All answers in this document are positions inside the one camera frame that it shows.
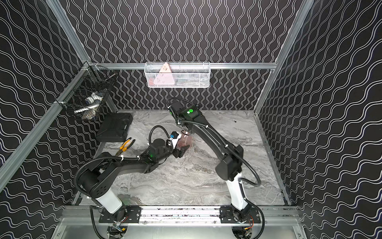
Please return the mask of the pink triangular card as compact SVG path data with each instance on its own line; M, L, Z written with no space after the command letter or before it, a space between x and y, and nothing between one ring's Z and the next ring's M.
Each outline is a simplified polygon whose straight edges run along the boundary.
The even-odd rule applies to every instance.
M166 62L162 65L159 73L156 74L154 78L153 84L158 87L169 87L175 85L175 79L169 63Z

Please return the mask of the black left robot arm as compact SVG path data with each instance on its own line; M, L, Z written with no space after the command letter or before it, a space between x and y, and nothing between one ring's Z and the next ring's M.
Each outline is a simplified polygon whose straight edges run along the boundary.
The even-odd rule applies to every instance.
M179 146L179 140L156 139L136 157L112 156L105 152L82 166L75 174L78 191L90 197L110 214L120 212L124 203L114 194L111 187L116 178L124 174L153 172L171 155L181 158L190 145Z

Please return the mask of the clear plastic wall basket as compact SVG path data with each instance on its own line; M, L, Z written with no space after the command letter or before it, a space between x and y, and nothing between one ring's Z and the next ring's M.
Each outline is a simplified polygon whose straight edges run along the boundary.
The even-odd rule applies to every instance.
M211 66L209 62L167 62L169 63L175 85L169 87L154 86L153 81L160 68L166 62L147 62L144 76L150 88L207 88L210 86Z

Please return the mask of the yellow black handled pliers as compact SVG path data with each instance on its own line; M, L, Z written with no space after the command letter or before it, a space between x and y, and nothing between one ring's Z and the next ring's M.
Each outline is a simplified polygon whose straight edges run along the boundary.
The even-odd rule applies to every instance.
M130 147L132 147L135 143L135 139L132 137L128 138L120 147L115 156L121 156L124 152L126 152Z

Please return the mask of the aluminium frame post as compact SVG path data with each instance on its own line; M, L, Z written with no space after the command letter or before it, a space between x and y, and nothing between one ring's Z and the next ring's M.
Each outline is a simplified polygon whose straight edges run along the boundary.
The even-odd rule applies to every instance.
M83 62L91 62L89 55L87 54L83 44L81 43L74 27L72 26L65 10L63 9L60 1L57 0L47 0L46 1L51 11L55 15L57 22L60 27L63 29L64 33L67 36L68 41L75 50L78 58Z

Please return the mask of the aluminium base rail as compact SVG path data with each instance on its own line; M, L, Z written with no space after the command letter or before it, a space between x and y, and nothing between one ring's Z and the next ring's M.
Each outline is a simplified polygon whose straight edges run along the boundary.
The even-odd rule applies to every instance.
M295 207L261 206L267 226L294 226L299 213ZM261 216L252 209L243 223L234 220L229 206L132 206L122 225L132 226L194 226L235 227L261 226Z

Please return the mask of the black plastic tool case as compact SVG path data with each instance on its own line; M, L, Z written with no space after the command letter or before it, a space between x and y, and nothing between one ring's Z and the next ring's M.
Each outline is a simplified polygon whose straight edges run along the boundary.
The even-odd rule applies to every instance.
M106 115L95 138L98 142L125 142L132 121L131 113L110 113Z

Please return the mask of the white items in mesh basket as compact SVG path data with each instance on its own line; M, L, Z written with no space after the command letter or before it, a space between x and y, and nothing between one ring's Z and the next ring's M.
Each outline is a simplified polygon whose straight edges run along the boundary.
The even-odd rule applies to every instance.
M86 105L74 110L74 114L79 116L82 120L92 120L96 117L97 110L100 107L102 100L103 95L101 93L92 93L85 99Z

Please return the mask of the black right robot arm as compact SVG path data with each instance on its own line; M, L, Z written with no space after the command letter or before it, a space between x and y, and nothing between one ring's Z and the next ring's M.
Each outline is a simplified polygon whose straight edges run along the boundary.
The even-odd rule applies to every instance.
M169 98L166 102L169 112L182 129L197 134L216 154L220 163L215 171L228 186L231 207L238 212L249 208L239 178L242 166L248 165L243 158L243 148L230 143L208 122L197 105L181 98Z

